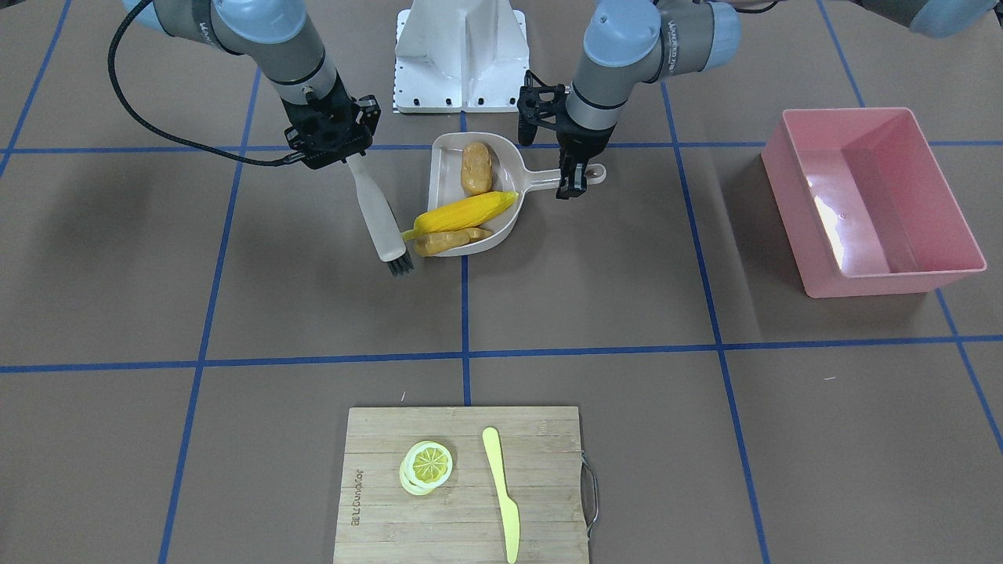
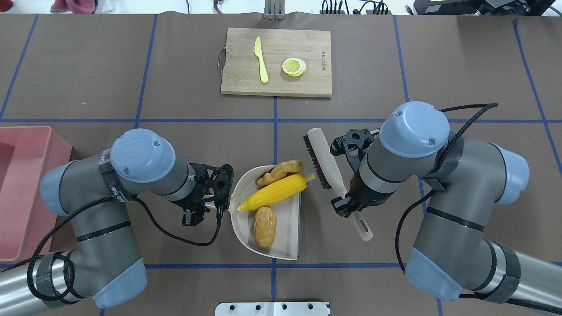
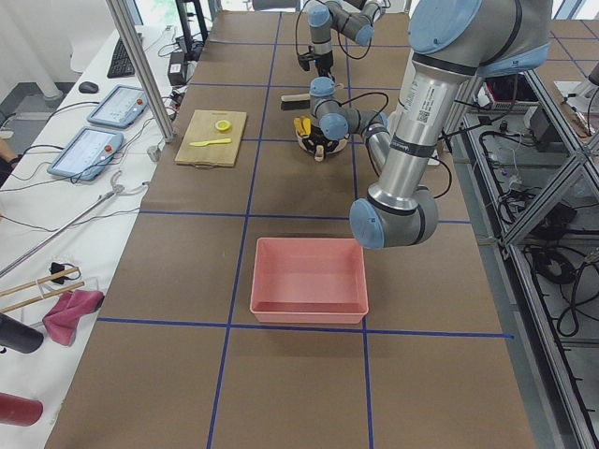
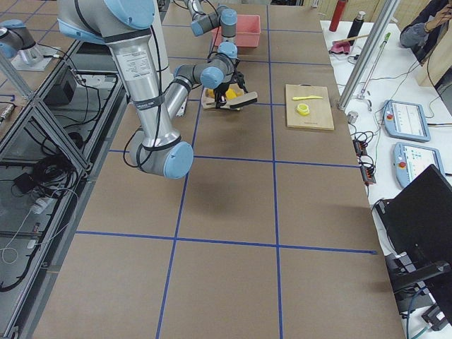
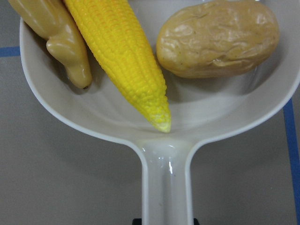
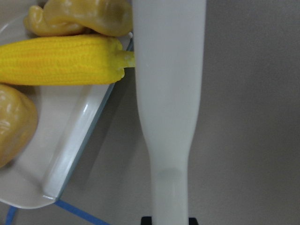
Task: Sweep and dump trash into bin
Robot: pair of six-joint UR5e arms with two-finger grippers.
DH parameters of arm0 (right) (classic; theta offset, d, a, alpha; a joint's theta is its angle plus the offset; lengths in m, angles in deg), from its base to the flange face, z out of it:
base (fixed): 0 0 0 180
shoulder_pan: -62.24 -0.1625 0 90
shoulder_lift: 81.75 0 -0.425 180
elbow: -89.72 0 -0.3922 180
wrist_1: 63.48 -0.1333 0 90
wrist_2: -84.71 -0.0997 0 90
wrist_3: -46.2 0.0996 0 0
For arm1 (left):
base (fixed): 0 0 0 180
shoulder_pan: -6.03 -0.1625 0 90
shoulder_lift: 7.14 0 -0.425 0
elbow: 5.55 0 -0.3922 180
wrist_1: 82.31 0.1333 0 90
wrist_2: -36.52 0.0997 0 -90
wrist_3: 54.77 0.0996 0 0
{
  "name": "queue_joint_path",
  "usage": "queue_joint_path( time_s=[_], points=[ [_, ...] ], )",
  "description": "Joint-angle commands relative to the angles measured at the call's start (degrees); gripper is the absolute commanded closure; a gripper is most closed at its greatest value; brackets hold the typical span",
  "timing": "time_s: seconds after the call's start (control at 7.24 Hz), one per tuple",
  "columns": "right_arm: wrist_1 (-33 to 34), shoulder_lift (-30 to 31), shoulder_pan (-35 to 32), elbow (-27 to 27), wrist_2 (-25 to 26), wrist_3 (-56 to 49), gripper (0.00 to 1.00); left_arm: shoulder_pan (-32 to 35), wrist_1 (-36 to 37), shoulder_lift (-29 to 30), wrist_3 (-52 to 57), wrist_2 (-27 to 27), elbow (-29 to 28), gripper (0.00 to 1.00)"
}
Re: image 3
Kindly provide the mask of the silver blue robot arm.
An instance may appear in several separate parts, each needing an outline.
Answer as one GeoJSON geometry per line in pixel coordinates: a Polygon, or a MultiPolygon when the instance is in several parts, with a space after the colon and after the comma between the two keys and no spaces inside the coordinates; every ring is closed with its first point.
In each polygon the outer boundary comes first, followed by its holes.
{"type": "Polygon", "coordinates": [[[408,27],[415,74],[393,130],[373,110],[345,109],[335,83],[310,84],[313,122],[330,140],[359,134],[380,166],[378,181],[350,209],[356,241],[367,249],[416,245],[438,223],[420,181],[460,85],[474,76],[514,75],[548,57],[549,1],[421,1],[408,27]]]}
{"type": "Polygon", "coordinates": [[[332,32],[337,33],[338,40],[344,36],[358,46],[366,47],[367,50],[359,59],[367,54],[373,40],[374,25],[385,15],[389,2],[347,1],[347,4],[358,11],[348,12],[343,8],[343,1],[304,3],[296,18],[296,25],[299,25],[301,14],[306,12],[311,43],[304,53],[296,49],[297,61],[302,70],[309,72],[311,64],[314,64],[319,77],[334,79],[331,71],[334,64],[332,32]]]}

